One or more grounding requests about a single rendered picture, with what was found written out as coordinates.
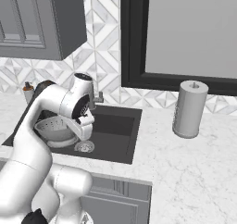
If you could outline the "black framed window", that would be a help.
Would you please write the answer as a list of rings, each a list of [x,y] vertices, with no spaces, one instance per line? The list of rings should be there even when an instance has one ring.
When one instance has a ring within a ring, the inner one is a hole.
[[[121,85],[237,96],[237,0],[120,0]]]

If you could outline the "grey wall cupboard door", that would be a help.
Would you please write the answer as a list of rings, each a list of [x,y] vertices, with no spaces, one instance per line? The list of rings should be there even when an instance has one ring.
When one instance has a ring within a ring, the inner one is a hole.
[[[62,59],[53,0],[0,0],[0,56]]]

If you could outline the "grey base cupboard door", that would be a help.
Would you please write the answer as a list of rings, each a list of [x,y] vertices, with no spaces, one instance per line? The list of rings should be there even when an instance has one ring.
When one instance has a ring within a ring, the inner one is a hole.
[[[110,195],[86,195],[81,199],[84,210],[94,224],[148,224],[149,203]]]

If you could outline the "grey drawer front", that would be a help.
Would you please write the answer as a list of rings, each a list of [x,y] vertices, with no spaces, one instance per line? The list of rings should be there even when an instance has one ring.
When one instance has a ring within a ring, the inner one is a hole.
[[[92,190],[142,201],[148,201],[151,196],[151,187],[149,185],[99,177],[94,177]]]

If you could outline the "grey wall cupboard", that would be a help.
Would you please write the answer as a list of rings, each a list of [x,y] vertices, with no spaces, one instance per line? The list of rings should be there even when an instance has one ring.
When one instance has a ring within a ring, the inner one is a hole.
[[[83,0],[53,0],[62,59],[87,41]]]

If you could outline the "grey paper towel roll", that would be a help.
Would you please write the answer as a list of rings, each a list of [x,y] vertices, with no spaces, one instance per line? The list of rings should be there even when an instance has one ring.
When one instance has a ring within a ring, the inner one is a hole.
[[[199,133],[208,93],[208,86],[200,81],[183,81],[172,122],[173,132],[181,138],[192,139]]]

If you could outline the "grey sink faucet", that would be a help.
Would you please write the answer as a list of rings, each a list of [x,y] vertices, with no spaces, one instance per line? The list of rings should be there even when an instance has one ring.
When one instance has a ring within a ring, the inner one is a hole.
[[[104,102],[104,97],[103,97],[102,92],[99,92],[97,97],[94,96],[94,92],[91,92],[89,94],[89,96],[90,96],[89,108],[91,110],[96,109],[96,105],[95,105],[96,103],[103,103]]]

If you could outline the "round metal sink drain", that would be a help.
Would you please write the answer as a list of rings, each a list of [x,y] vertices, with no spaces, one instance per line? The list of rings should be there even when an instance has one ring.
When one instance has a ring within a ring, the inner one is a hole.
[[[83,153],[91,153],[94,150],[94,143],[91,141],[80,141],[75,144],[74,150]]]

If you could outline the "soap bottle with orange top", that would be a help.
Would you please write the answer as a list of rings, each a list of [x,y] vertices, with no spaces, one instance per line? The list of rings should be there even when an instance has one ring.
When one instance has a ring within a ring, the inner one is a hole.
[[[34,87],[28,82],[25,82],[25,86],[23,87],[23,93],[26,99],[26,102],[29,103],[34,94]]]

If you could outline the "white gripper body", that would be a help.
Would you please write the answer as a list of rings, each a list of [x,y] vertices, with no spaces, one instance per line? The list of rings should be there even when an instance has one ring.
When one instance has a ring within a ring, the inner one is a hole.
[[[87,141],[91,138],[93,132],[93,124],[83,124],[78,118],[62,118],[66,125],[77,135],[81,141]]]

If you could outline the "white colander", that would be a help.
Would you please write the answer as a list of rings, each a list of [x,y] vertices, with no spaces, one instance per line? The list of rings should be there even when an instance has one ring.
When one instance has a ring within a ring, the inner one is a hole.
[[[79,140],[59,116],[42,119],[34,128],[46,140],[47,145],[53,148],[70,146]]]

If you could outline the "dark sink basin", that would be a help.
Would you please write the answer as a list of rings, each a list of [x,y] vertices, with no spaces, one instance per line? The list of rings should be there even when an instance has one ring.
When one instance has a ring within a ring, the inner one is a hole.
[[[94,150],[91,153],[74,150],[75,144],[80,141],[63,148],[51,148],[51,152],[131,165],[142,110],[116,106],[97,106],[92,114],[94,116],[93,132],[88,140],[94,143]]]

